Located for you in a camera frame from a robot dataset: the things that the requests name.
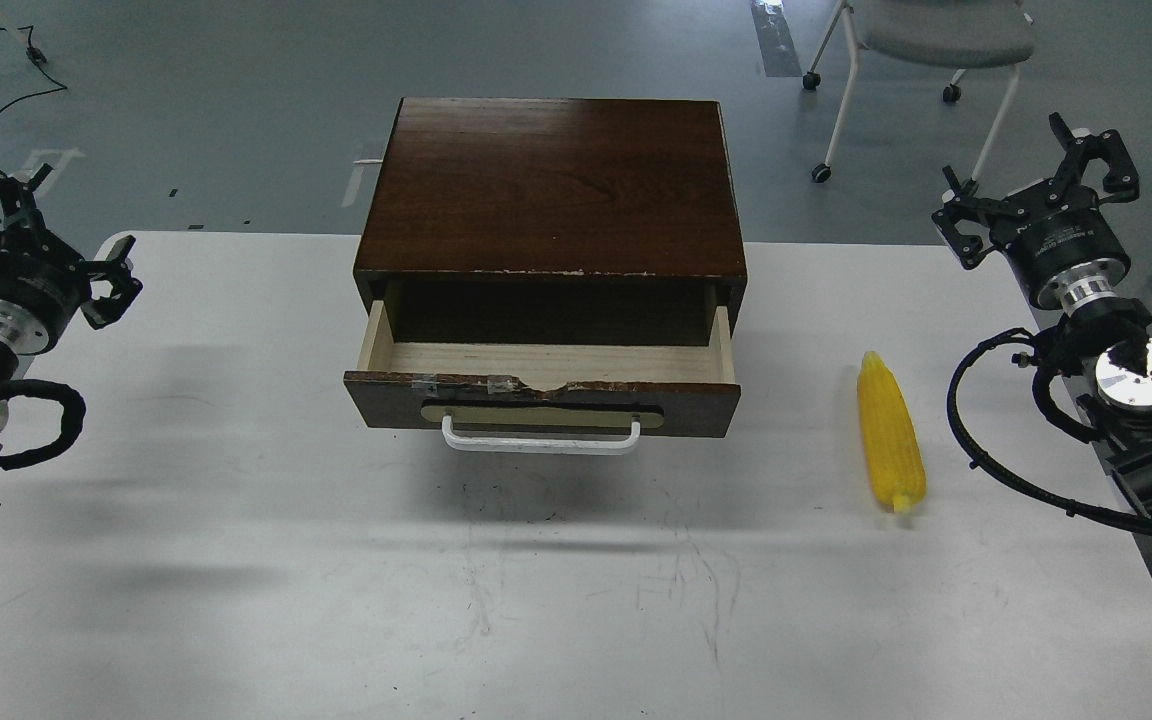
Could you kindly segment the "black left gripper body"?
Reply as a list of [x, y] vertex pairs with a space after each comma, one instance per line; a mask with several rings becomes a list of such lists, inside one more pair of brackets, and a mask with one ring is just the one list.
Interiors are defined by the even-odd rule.
[[15, 354], [50, 353], [79, 306], [91, 300], [90, 281], [77, 270], [82, 260], [63, 243], [0, 249], [0, 314], [8, 314], [20, 329], [8, 341]]

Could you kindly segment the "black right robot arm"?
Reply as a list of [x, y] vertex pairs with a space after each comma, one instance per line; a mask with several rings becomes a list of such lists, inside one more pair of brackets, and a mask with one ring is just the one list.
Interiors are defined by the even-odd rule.
[[[973, 468], [1021, 495], [1070, 518], [1152, 537], [1152, 314], [1116, 291], [1132, 262], [1102, 215], [1102, 206], [1137, 200], [1140, 179], [1115, 129], [1074, 131], [1049, 115], [1064, 152], [1052, 176], [1002, 199], [978, 192], [943, 169], [948, 191], [932, 217], [965, 270], [993, 252], [1010, 265], [1030, 306], [1059, 319], [1037, 333], [1011, 328], [973, 347], [948, 384], [948, 429]], [[1011, 363], [1033, 370], [1030, 395], [1043, 419], [1075, 441], [1106, 452], [1111, 480], [1126, 510], [1084, 503], [1020, 477], [977, 442], [960, 414], [958, 388], [988, 351], [1020, 346]]]

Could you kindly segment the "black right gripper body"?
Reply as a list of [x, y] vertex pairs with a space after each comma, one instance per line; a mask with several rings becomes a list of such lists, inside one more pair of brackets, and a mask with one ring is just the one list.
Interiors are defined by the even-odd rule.
[[1089, 270], [1116, 286], [1132, 268], [1132, 260], [1108, 227], [1091, 188], [1074, 184], [1049, 206], [1052, 194], [1053, 183], [1047, 179], [1020, 188], [1005, 202], [1020, 206], [1023, 215], [988, 222], [991, 242], [1005, 253], [1021, 291], [1037, 309], [1062, 306], [1062, 282], [1058, 276], [1064, 272]]

